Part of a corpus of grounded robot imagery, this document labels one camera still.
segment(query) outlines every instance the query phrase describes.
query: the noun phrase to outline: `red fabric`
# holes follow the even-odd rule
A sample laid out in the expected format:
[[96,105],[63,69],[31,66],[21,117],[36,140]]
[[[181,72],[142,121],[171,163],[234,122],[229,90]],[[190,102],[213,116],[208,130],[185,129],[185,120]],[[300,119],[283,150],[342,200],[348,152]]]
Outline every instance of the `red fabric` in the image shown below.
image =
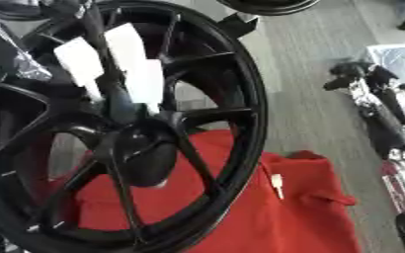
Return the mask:
[[[228,157],[227,131],[193,136],[193,143],[217,174]],[[285,199],[277,198],[272,174],[283,175]],[[203,190],[198,175],[183,157],[162,189],[135,189],[135,201],[147,223],[159,221],[195,200]],[[80,192],[80,226],[125,228],[119,199],[107,176]],[[324,157],[301,151],[284,158],[264,153],[248,187],[218,228],[192,253],[357,253],[361,252],[345,206],[355,199],[343,195],[331,164]]]

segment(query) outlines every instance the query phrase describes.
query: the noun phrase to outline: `wheel rim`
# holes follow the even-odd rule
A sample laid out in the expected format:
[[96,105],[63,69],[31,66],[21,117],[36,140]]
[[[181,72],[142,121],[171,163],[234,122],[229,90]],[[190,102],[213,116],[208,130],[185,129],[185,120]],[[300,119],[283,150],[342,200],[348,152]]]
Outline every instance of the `wheel rim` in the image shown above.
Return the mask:
[[320,0],[218,0],[220,3],[240,12],[281,16],[304,11]]
[[[215,22],[195,11],[172,4],[138,1],[104,3],[101,10],[108,20],[109,27],[133,22],[145,39],[150,57],[158,57],[163,61],[166,79],[171,85],[165,93],[161,117],[155,119],[146,117],[134,121],[129,126],[121,126],[95,114],[93,109],[79,110],[83,102],[77,98],[78,90],[75,88],[56,87],[56,91],[61,92],[52,93],[53,89],[50,87],[49,89],[44,87],[42,90],[38,87],[40,83],[24,84],[14,78],[5,77],[0,71],[0,101],[11,98],[18,102],[23,100],[21,106],[25,112],[21,112],[22,109],[9,109],[17,106],[4,105],[7,103],[3,102],[0,103],[1,110],[11,110],[12,113],[20,116],[29,115],[32,118],[24,120],[26,127],[18,131],[10,142],[0,145],[0,232],[17,244],[35,252],[73,250],[120,252],[122,249],[128,252],[130,250],[176,252],[197,243],[211,231],[226,214],[250,178],[262,151],[266,134],[267,105],[263,85],[253,60],[243,46],[221,31]],[[57,42],[70,40],[78,35],[78,27],[72,24],[73,21],[49,22],[28,35],[25,39],[26,44],[40,61],[53,62],[53,58],[46,52],[51,51]],[[155,44],[158,38],[156,33],[164,39],[159,46]],[[176,39],[175,34],[183,39]],[[180,42],[191,46],[189,48],[182,46],[184,50],[175,51],[173,48],[175,40],[181,40]],[[219,79],[218,85],[214,88],[209,83],[216,79],[210,76]],[[179,79],[198,86],[217,103],[218,108],[174,112],[173,87]],[[6,83],[19,85],[21,88]],[[171,125],[170,119],[174,117],[179,117],[178,125]],[[182,133],[180,129],[182,127],[189,129],[219,120],[228,120],[234,126],[235,145],[222,172],[214,180],[204,171],[206,169],[204,163],[200,161],[186,135],[180,135]],[[189,207],[153,225],[142,224],[138,213],[133,210],[135,208],[133,202],[128,198],[122,202],[125,205],[130,230],[112,233],[87,229],[58,231],[51,221],[44,218],[48,217],[48,211],[55,212],[60,208],[59,201],[65,197],[65,192],[74,191],[71,186],[65,184],[63,186],[65,189],[61,188],[61,191],[55,192],[50,198],[36,205],[35,196],[29,197],[27,182],[23,182],[22,177],[10,176],[22,172],[18,171],[18,165],[4,162],[11,160],[6,158],[24,148],[29,139],[55,132],[68,132],[80,138],[89,149],[95,150],[93,157],[98,160],[89,164],[86,162],[71,178],[88,181],[85,178],[93,177],[94,173],[98,173],[96,170],[101,168],[94,165],[101,164],[102,167],[106,167],[105,173],[114,176],[117,181],[118,175],[112,174],[119,171],[120,166],[115,166],[115,170],[109,169],[112,165],[108,166],[107,159],[111,157],[114,161],[120,157],[116,158],[113,154],[109,154],[109,150],[116,150],[118,153],[119,144],[116,139],[126,136],[133,129],[153,129],[154,139],[177,146],[194,165],[206,185],[204,195]],[[16,188],[4,193],[1,184],[5,182],[2,181],[7,181],[9,186],[13,185]],[[73,185],[75,186],[72,188],[76,189],[80,188],[78,185],[81,184]],[[124,184],[117,184],[117,189],[123,193],[127,192],[129,187],[124,189]],[[4,195],[12,193],[14,199],[17,198],[18,201],[12,201],[13,205],[6,204],[11,198]],[[95,241],[98,237],[101,238],[100,242]]]

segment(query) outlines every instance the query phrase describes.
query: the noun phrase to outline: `wheel spoke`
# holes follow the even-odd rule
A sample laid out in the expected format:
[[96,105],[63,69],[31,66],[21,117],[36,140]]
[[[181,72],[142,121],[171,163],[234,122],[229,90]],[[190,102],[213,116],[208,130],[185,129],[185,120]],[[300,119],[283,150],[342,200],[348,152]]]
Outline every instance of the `wheel spoke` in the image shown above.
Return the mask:
[[164,35],[163,43],[161,45],[161,50],[158,57],[161,58],[162,55],[169,55],[172,46],[178,36],[178,26],[181,22],[180,14],[172,14],[172,21],[170,22],[169,28]]
[[256,112],[252,108],[213,108],[182,112],[181,121],[185,128],[204,124],[227,121],[236,124],[247,124]]
[[20,148],[29,145],[32,140],[49,128],[52,118],[42,114],[33,122],[20,130],[9,141],[0,146],[0,159],[5,155],[17,152]]
[[60,38],[58,38],[56,36],[51,36],[51,35],[47,35],[47,34],[39,34],[39,36],[41,36],[43,38],[46,38],[46,39],[48,39],[48,40],[50,40],[52,42],[55,42],[57,44],[65,44],[66,43],[66,41],[64,41],[64,40],[62,40],[62,39],[60,39]]
[[139,213],[136,210],[136,206],[133,200],[133,195],[131,193],[130,187],[125,185],[124,178],[120,172],[121,168],[118,167],[117,161],[115,158],[112,159],[112,162],[108,168],[108,173],[111,176],[115,189],[118,192],[120,197],[120,202],[124,210],[125,218],[130,226],[130,230],[135,236],[135,244],[145,243],[145,239],[142,235],[142,227],[144,226]]
[[178,146],[181,152],[194,166],[202,178],[202,182],[205,186],[205,192],[210,196],[218,195],[220,192],[222,192],[222,188],[211,175],[207,164],[200,156],[192,142],[189,140],[189,136],[183,130],[178,130]]
[[220,52],[204,56],[185,56],[174,59],[172,62],[165,64],[164,72],[166,76],[173,75],[186,69],[211,67],[225,67],[235,57],[234,52]]
[[23,95],[25,97],[37,100],[41,103],[44,103],[46,105],[48,105],[49,103],[49,98],[45,95],[39,94],[37,92],[16,86],[16,85],[11,85],[11,84],[6,84],[6,83],[0,83],[0,89],[5,89],[5,90],[9,90],[15,93],[18,93],[20,95]]
[[106,30],[111,29],[114,24],[117,22],[117,16],[122,13],[122,8],[117,8],[112,11],[111,15],[109,16],[109,20],[106,23]]
[[62,209],[62,201],[66,200],[67,196],[78,192],[95,179],[101,172],[100,165],[101,164],[93,158],[88,158],[83,162],[83,164],[77,168],[35,212],[30,221],[29,230],[32,230],[33,227],[40,226],[45,218]]

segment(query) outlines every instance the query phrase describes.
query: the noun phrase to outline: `chrome part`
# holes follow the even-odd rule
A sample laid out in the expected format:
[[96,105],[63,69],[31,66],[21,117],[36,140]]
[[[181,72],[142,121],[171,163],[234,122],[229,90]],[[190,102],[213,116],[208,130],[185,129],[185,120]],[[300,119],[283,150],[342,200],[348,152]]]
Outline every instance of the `chrome part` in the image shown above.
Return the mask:
[[374,96],[363,78],[358,79],[349,86],[350,94],[352,95],[355,104],[359,107],[373,108],[380,106],[382,103]]
[[33,233],[33,232],[37,232],[40,230],[40,226],[39,225],[33,225],[31,227],[28,228],[27,232],[29,233]]
[[[375,67],[375,65],[370,67],[367,75],[374,71]],[[405,90],[401,88],[403,85],[397,79],[390,79],[381,89],[389,89],[393,92],[405,116]],[[368,117],[373,116],[379,106],[383,106],[383,102],[371,92],[371,88],[366,83],[366,76],[357,79],[349,86],[349,91],[355,104],[360,109],[369,109],[369,112],[373,112],[373,114],[367,115]],[[402,129],[405,135],[405,125],[402,126]],[[401,147],[401,149],[392,148],[387,160],[384,162],[382,170],[384,171],[382,180],[393,204],[398,213],[402,213],[405,211],[405,147]]]
[[17,52],[17,56],[14,59],[14,64],[17,68],[17,76],[38,81],[48,81],[52,78],[51,73],[46,68],[36,62],[30,54],[14,42],[10,35],[3,29],[1,23],[0,38],[6,41]]

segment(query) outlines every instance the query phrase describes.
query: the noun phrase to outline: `metal part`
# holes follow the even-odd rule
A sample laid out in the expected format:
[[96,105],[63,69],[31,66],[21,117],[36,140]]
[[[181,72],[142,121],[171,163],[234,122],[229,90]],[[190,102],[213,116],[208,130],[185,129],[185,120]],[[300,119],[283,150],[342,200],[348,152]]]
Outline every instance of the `metal part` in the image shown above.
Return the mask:
[[221,20],[219,25],[232,36],[241,38],[255,31],[259,21],[259,16],[238,12]]
[[289,15],[306,10],[319,2],[319,0],[218,0],[234,10],[261,16]]
[[7,50],[14,50],[15,55],[6,55],[6,60],[12,61],[16,75],[22,78],[34,79],[38,81],[48,81],[52,78],[51,73],[36,62],[30,54],[23,50],[17,42],[11,37],[11,35],[4,30],[4,27],[0,23],[0,40],[3,40],[5,43],[3,46],[6,46]]
[[40,230],[40,226],[39,225],[33,225],[30,226],[27,230],[27,232],[29,233],[34,233],[34,232],[38,232]]
[[[340,71],[338,71],[339,73],[335,71],[334,74],[355,77],[353,71],[348,71],[349,68],[341,68]],[[349,91],[355,104],[360,109],[369,109],[375,114],[379,106],[383,106],[384,108],[396,108],[397,106],[400,110],[400,114],[405,117],[404,86],[405,84],[400,82],[393,73],[386,69],[382,69],[380,66],[372,65],[371,67],[366,68],[364,74],[359,76],[355,82],[349,85]],[[375,95],[375,92],[377,91],[390,92],[388,94],[392,94],[393,98],[387,102],[394,105],[385,105],[382,98]],[[402,124],[405,136],[405,121],[399,122]],[[400,148],[394,147],[390,150],[388,157],[382,166],[382,171],[382,180],[386,185],[396,210],[398,213],[405,212],[405,145]]]

